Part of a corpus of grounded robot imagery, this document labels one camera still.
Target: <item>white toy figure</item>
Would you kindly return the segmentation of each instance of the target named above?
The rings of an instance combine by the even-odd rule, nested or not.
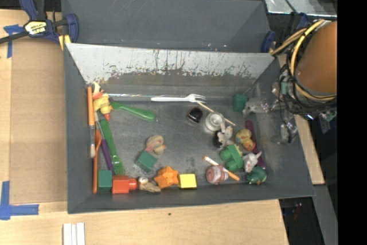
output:
[[[257,154],[253,154],[252,152],[245,155],[242,159],[245,166],[245,172],[249,173],[252,169],[257,165],[257,159],[261,156],[261,151]]]
[[[222,148],[234,144],[234,142],[231,140],[231,137],[233,136],[232,126],[228,126],[226,128],[224,122],[222,122],[220,126],[221,130],[216,131],[213,138],[214,146],[217,148]]]

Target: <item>red block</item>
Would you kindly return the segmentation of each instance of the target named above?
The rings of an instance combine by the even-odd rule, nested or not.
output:
[[[128,176],[112,176],[112,194],[128,194],[130,190],[136,190],[138,182]]]

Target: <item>yellow block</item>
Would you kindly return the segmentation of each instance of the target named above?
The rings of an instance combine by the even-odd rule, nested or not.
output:
[[[197,187],[195,174],[179,174],[178,186],[181,189],[195,189]]]

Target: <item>orange block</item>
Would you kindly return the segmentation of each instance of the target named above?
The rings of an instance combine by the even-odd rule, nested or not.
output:
[[[157,182],[158,186],[163,189],[172,185],[178,185],[178,171],[172,169],[170,166],[167,166],[158,171],[158,175],[154,178],[154,181]]]
[[[128,176],[112,176],[112,194],[127,194],[130,190],[136,190],[138,182]]]

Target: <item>white plastic part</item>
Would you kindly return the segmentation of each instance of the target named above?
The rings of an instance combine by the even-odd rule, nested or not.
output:
[[[63,245],[85,245],[84,223],[63,225]]]

